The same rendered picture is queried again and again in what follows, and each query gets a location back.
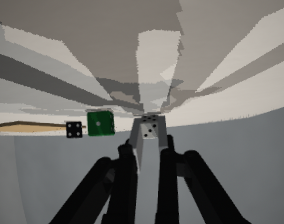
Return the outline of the black die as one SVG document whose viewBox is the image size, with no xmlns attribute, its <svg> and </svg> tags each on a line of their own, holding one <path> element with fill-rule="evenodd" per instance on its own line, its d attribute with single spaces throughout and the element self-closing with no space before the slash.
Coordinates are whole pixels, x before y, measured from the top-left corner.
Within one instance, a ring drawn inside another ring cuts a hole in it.
<svg viewBox="0 0 284 224">
<path fill-rule="evenodd" d="M 67 138 L 82 138 L 82 122 L 66 122 Z"/>
</svg>

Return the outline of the tan square mat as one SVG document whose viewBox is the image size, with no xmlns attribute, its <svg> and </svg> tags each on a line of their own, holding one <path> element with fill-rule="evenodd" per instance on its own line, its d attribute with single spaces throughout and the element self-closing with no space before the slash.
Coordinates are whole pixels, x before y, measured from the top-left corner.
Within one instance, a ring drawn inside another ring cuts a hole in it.
<svg viewBox="0 0 284 224">
<path fill-rule="evenodd" d="M 54 129 L 52 129 L 54 128 Z M 35 130 L 34 130 L 35 129 Z M 52 124 L 52 123 L 39 123 L 39 122 L 26 122 L 26 121 L 16 121 L 9 123 L 0 124 L 1 132 L 45 132 L 45 131 L 57 131 L 66 130 L 66 124 Z M 22 131 L 20 131 L 22 130 Z M 36 131 L 39 130 L 39 131 Z"/>
</svg>

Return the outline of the white die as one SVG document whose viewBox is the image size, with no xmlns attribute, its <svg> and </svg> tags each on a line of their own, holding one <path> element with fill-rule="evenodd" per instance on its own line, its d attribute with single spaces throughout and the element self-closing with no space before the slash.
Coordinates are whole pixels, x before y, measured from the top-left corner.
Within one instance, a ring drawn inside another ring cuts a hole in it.
<svg viewBox="0 0 284 224">
<path fill-rule="evenodd" d="M 158 138 L 158 115 L 142 116 L 140 126 L 143 139 Z"/>
</svg>

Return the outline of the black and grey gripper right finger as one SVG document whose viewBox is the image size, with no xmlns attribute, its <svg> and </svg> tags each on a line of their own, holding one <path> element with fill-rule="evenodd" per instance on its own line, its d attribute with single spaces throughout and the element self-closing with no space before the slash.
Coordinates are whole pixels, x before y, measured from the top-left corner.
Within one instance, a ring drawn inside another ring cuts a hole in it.
<svg viewBox="0 0 284 224">
<path fill-rule="evenodd" d="M 179 224 L 177 176 L 184 177 L 206 224 L 252 224 L 242 217 L 197 151 L 188 150 L 184 154 L 175 151 L 173 136 L 167 135 L 165 115 L 158 116 L 158 147 L 160 169 L 155 224 Z"/>
</svg>

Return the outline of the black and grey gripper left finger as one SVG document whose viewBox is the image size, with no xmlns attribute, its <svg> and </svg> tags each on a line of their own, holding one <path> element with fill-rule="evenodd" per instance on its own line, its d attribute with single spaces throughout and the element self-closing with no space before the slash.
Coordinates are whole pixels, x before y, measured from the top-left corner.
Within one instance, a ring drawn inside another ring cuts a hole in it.
<svg viewBox="0 0 284 224">
<path fill-rule="evenodd" d="M 144 143 L 140 121 L 134 118 L 130 138 L 118 147 L 119 158 L 98 159 L 48 224 L 94 224 L 109 196 L 101 224 L 135 224 Z"/>
</svg>

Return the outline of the green die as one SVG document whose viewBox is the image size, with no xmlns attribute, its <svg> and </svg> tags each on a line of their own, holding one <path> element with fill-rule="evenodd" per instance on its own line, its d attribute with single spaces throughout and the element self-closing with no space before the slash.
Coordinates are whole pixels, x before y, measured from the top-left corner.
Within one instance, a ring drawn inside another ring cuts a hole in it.
<svg viewBox="0 0 284 224">
<path fill-rule="evenodd" d="M 114 114 L 110 111 L 87 113 L 88 136 L 114 135 Z"/>
</svg>

